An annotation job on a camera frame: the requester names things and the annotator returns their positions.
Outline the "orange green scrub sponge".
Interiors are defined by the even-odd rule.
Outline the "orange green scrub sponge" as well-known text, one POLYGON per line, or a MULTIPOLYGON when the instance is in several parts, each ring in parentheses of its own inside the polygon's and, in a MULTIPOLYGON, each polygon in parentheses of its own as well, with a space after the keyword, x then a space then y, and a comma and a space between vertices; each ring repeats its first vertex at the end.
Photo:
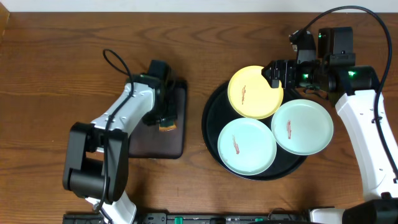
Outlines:
POLYGON ((174 121, 162 122, 159 124, 159 131, 171 131, 176 128, 177 128, 177 125, 174 121))

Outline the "yellow plate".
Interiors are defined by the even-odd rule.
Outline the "yellow plate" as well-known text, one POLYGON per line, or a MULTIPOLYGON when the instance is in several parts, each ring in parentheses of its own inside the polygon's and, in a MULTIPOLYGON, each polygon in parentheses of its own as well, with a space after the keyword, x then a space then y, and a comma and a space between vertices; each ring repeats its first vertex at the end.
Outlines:
POLYGON ((241 116, 252 119, 268 118, 282 104, 283 88, 271 88, 262 76, 263 68, 258 65, 244 67, 228 83, 228 100, 241 116))

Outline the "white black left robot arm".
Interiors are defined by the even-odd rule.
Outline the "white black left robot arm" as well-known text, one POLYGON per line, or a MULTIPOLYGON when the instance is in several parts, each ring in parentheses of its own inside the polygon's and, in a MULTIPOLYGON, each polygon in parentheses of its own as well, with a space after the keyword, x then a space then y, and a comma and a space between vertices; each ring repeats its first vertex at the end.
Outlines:
POLYGON ((109 223, 134 221, 137 208, 125 191, 129 138, 140 121, 150 126, 176 118, 168 114, 174 87, 166 76, 131 77, 105 113, 70 129, 63 188, 89 201, 109 223))

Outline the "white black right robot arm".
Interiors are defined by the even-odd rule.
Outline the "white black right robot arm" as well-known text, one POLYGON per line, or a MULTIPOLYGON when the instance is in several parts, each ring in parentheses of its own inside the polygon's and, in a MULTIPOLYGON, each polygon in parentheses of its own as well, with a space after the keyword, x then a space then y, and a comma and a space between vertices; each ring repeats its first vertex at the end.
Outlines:
POLYGON ((310 223, 397 223, 397 143, 370 66, 276 60, 262 76, 272 88, 314 86, 328 99, 349 134, 363 182, 364 203, 348 209, 314 208, 310 223))

